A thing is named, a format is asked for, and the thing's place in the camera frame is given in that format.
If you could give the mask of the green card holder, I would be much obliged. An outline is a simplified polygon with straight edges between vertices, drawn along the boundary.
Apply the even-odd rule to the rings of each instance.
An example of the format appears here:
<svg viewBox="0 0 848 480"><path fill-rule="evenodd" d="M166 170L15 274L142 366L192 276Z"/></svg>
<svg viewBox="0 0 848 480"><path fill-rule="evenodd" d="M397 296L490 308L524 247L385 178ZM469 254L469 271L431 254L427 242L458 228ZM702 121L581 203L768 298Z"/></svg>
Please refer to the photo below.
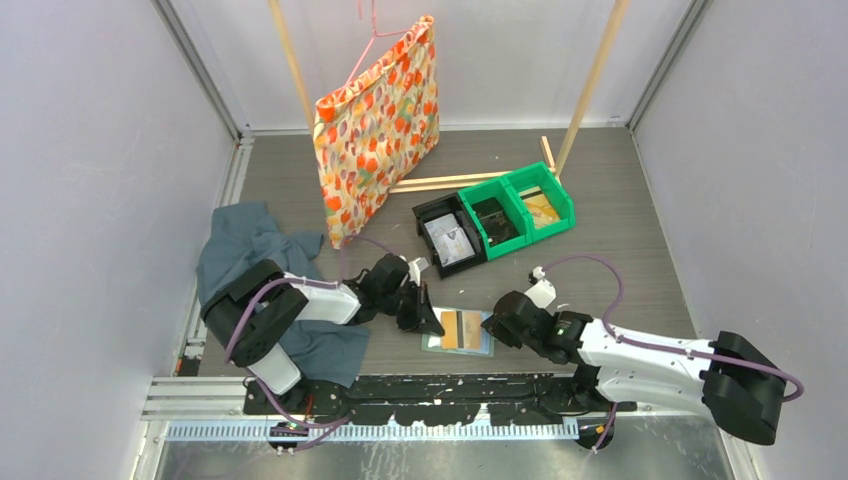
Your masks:
<svg viewBox="0 0 848 480"><path fill-rule="evenodd" d="M421 340L423 351L479 357L494 356L494 339L482 327L483 322L492 315L491 312L435 307L434 313L445 334L423 335Z"/></svg>

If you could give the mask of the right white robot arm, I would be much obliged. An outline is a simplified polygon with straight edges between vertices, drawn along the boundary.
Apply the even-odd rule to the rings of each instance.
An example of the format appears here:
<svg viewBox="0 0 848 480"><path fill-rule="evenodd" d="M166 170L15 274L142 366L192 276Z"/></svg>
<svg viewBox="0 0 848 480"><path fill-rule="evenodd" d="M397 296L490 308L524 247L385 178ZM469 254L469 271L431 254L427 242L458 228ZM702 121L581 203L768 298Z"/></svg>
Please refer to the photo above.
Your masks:
<svg viewBox="0 0 848 480"><path fill-rule="evenodd" d="M584 313L551 313L518 291L501 297L482 326L506 346L575 365L565 390L584 410L664 406L711 419L752 444L776 441L787 381L736 333L722 331L714 340L646 334Z"/></svg>

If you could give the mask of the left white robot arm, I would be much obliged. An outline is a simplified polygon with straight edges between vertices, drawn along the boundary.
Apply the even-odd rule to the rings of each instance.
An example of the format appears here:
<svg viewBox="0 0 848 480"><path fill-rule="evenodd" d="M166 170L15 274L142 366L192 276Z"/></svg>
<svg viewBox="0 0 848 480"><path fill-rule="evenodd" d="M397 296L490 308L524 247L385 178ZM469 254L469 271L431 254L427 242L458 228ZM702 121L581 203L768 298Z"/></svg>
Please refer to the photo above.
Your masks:
<svg viewBox="0 0 848 480"><path fill-rule="evenodd" d="M378 314L395 318L404 332L443 336L430 303L423 258L388 253L354 279L326 282L283 271L263 260L201 306L201 318L225 348L227 361L264 383L280 412L298 412L307 398L298 366L283 336L303 325L332 325L348 333Z"/></svg>

